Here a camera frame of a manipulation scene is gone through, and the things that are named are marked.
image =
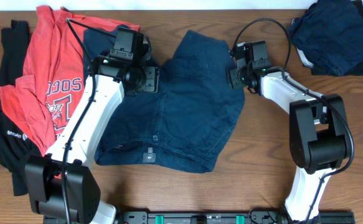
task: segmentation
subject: black cloth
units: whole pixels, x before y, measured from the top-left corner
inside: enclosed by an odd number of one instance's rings
[[[0,67],[0,86],[14,85],[22,76],[29,45],[29,26],[25,21],[11,21],[11,28],[1,30],[4,49]],[[0,105],[0,165],[12,173],[14,195],[27,194],[24,166],[31,154],[40,155],[37,146],[2,112]]]
[[[361,1],[320,0],[290,32],[292,43],[314,64],[313,74],[363,75]]]
[[[92,58],[114,41],[84,32]],[[227,83],[226,70],[234,67],[225,41],[188,31],[159,71],[158,93],[125,96],[117,107],[97,147],[96,163],[212,171],[245,102],[243,90]]]

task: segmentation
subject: robotic arm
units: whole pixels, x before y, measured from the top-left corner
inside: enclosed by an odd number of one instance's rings
[[[206,224],[224,219],[223,222],[236,224],[261,224],[269,223],[269,220],[292,224],[313,221],[319,215],[319,201],[330,174],[337,172],[335,170],[342,161],[353,154],[346,133],[348,128],[342,125],[342,119],[346,120],[343,101],[338,95],[324,96],[310,92],[309,96],[307,91],[301,91],[304,87],[283,73],[282,68],[271,67],[264,41],[237,45],[233,54],[237,68],[227,71],[227,80],[231,88],[247,86],[251,93],[274,101],[290,114],[290,151],[296,164],[296,175],[281,212],[204,215],[127,212],[115,220],[116,208],[100,201],[100,189],[90,170],[109,118],[125,95],[135,96],[138,91],[158,90],[157,68],[139,63],[146,60],[142,56],[143,39],[138,32],[119,30],[116,44],[110,53],[98,56],[93,61],[95,69],[91,75],[94,75],[88,77],[82,99],[62,135],[44,157],[34,156],[29,159],[25,171],[33,212],[64,219],[68,216],[64,207],[66,198],[69,219],[78,223]],[[92,100],[92,90],[95,91],[92,106],[77,126],[88,102]],[[315,125],[320,123],[328,124],[328,129],[316,131]],[[70,137],[72,147],[66,160],[67,169],[61,173],[63,155]],[[64,176],[66,197],[61,185]],[[320,216],[326,219],[326,223],[355,223],[351,213],[320,213]]]

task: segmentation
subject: red shirt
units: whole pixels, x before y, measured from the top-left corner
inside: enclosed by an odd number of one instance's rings
[[[2,110],[39,147],[42,155],[66,127],[83,94],[83,50],[69,29],[66,18],[88,26],[113,31],[125,24],[113,19],[37,8],[39,21],[24,62],[23,76],[16,85],[0,87]],[[83,41],[86,28],[72,24]]]

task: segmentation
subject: red jersey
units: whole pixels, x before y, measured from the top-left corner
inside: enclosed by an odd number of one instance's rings
[[[125,24],[113,19],[82,16],[66,10],[37,8],[39,21],[32,35],[24,62],[23,76],[16,85],[0,87],[3,112],[40,149],[42,155],[65,129],[83,95],[83,50],[66,18],[94,28],[113,31]],[[72,24],[83,41],[86,28]]]

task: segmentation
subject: table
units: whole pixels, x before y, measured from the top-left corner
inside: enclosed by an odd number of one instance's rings
[[[289,27],[302,10],[250,11],[78,11],[78,14],[141,24],[159,63],[171,58],[182,37],[191,29],[224,39],[232,45],[248,22],[270,17]],[[0,12],[0,30],[11,19],[37,24],[35,12]],[[251,26],[240,40],[266,40],[273,65],[283,65],[287,40],[275,24]],[[2,47],[0,41],[0,63]],[[288,71],[304,86],[344,100],[356,144],[351,168],[334,176],[320,204],[322,210],[352,210],[363,223],[363,77],[312,76],[292,50]],[[190,174],[159,166],[95,166],[93,174],[101,199],[118,208],[151,211],[244,211],[261,206],[278,208],[288,196],[295,164],[289,152],[288,115],[276,104],[245,91],[245,106],[238,125],[211,173]],[[0,223],[42,223],[31,212],[29,197],[12,195],[11,174],[0,166]]]

